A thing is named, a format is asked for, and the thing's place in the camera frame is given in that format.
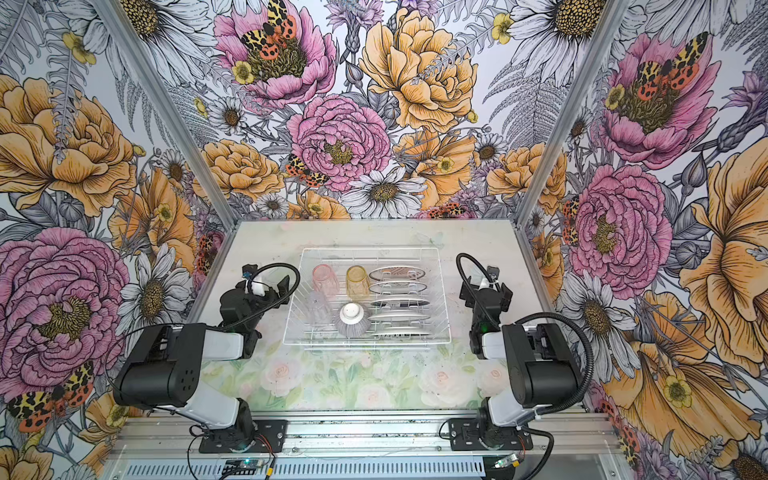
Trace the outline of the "teal rimmed deep plate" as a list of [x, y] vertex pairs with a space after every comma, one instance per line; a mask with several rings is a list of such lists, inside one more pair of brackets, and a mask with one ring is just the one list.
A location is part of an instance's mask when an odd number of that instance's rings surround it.
[[371, 322], [423, 322], [430, 318], [428, 314], [411, 310], [385, 311], [369, 317]]

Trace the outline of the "red green rimmed plate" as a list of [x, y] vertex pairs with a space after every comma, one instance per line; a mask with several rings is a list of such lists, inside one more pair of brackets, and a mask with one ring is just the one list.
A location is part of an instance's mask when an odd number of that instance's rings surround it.
[[430, 301], [413, 295], [382, 296], [370, 302], [372, 308], [410, 309], [426, 307]]

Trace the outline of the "orange patterned plate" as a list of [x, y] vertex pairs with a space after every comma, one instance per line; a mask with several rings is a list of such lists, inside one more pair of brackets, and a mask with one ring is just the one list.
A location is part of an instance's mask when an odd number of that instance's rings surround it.
[[426, 271], [411, 265], [390, 265], [379, 267], [369, 273], [369, 277], [375, 282], [392, 280], [416, 281], [423, 278]]

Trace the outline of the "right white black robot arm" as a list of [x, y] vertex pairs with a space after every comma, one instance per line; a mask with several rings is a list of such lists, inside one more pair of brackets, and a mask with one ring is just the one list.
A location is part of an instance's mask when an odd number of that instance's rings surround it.
[[502, 360], [508, 385], [485, 398], [477, 420], [457, 426], [455, 450], [528, 448], [528, 424], [581, 401], [595, 371], [595, 355], [582, 327], [555, 312], [526, 315], [503, 324], [513, 292], [484, 269], [474, 284], [462, 268], [459, 298], [472, 311], [470, 350], [481, 360]]

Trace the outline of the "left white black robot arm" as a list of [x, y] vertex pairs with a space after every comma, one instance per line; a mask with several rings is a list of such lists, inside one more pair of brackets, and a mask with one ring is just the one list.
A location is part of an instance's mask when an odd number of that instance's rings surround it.
[[288, 263], [246, 264], [242, 279], [220, 297], [221, 321], [158, 324], [131, 331], [136, 341], [111, 381], [117, 404], [172, 412], [197, 424], [203, 453], [278, 452], [286, 424], [259, 423], [248, 402], [205, 383], [207, 361], [252, 357], [263, 316], [288, 304], [301, 280]]

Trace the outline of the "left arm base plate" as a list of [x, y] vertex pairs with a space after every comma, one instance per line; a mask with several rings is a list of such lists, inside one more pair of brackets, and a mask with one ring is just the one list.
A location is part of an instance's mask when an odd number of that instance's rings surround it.
[[283, 449], [287, 425], [285, 420], [256, 420], [244, 430], [237, 425], [212, 430], [201, 440], [198, 451], [201, 454], [277, 454]]

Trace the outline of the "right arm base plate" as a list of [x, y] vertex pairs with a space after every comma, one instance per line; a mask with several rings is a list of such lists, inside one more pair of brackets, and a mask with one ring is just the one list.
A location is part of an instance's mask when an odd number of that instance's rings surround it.
[[450, 418], [444, 434], [452, 451], [523, 451], [533, 448], [531, 437], [515, 427], [498, 427], [478, 418]]

